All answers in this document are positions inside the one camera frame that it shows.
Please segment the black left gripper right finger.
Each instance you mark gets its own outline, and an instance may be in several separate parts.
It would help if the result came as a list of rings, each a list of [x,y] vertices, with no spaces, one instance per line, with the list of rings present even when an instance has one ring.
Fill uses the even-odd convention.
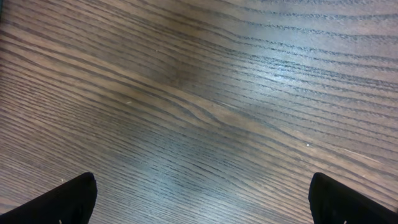
[[[397,213],[316,172],[308,192],[314,224],[397,224]]]

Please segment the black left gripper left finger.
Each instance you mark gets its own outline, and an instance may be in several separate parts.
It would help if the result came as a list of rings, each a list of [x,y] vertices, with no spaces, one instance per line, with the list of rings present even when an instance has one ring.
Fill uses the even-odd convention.
[[[1,215],[1,224],[88,224],[95,207],[94,175],[85,172]]]

